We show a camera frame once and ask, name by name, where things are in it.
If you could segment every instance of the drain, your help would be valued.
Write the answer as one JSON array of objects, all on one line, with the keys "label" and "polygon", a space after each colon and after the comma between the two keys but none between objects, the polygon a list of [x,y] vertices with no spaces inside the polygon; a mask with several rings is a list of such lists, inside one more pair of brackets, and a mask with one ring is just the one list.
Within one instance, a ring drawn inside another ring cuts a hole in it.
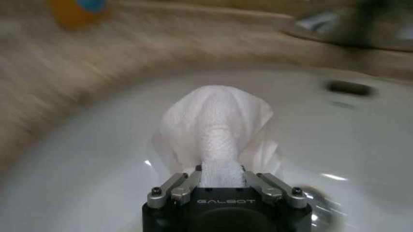
[{"label": "drain", "polygon": [[329,81],[325,88],[331,92],[352,94],[361,97],[370,97],[375,93],[375,89],[371,86],[348,81]]},{"label": "drain", "polygon": [[301,187],[301,189],[313,208],[312,232],[336,231],[339,219],[333,212],[340,211],[337,206],[328,201],[329,198],[313,187]]}]

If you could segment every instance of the screw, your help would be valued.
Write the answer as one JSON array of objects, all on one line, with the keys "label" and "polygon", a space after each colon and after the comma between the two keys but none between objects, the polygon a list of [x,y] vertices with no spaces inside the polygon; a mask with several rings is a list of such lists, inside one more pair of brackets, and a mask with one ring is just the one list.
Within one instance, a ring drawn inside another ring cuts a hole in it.
[{"label": "screw", "polygon": [[156,196],[161,195],[162,194],[162,189],[160,187],[154,187],[153,190],[152,190],[152,194],[156,195]]},{"label": "screw", "polygon": [[279,203],[279,201],[281,201],[281,199],[283,199],[283,196],[280,195],[280,196],[276,196],[275,197],[275,203]]},{"label": "screw", "polygon": [[173,207],[180,206],[180,201],[177,199],[173,199],[170,203],[173,204]]},{"label": "screw", "polygon": [[292,189],[292,193],[295,196],[301,196],[303,195],[303,189],[300,187],[295,187]]}]

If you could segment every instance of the white cloth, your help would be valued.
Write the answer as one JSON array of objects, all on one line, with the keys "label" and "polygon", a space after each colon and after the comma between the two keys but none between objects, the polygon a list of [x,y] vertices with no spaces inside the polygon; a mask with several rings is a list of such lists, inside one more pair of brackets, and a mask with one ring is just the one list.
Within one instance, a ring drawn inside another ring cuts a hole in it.
[{"label": "white cloth", "polygon": [[184,169],[202,164],[201,187],[244,187],[239,161],[255,172],[268,169],[271,161],[271,168],[279,168],[277,143],[264,130],[272,116],[263,99],[226,86],[201,87],[169,109],[161,126],[164,142]]}]

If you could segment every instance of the printed logo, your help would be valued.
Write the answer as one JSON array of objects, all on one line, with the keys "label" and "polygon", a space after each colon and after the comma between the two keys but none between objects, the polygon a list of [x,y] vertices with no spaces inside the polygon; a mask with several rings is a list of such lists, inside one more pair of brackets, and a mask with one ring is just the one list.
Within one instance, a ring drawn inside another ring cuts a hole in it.
[{"label": "printed logo", "polygon": [[198,204],[253,204],[256,200],[198,200]]}]

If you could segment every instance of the bolt head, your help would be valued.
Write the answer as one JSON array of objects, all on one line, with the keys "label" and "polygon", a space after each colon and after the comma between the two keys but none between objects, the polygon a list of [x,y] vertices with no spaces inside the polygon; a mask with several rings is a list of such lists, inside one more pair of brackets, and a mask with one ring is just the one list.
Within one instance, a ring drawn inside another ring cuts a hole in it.
[{"label": "bolt head", "polygon": [[295,187],[295,188],[292,189],[292,194],[293,194],[295,196],[301,196],[301,195],[303,195],[303,189],[301,189],[300,187]]},{"label": "bolt head", "polygon": [[152,190],[153,195],[161,195],[162,194],[162,189],[160,187],[154,187]]}]

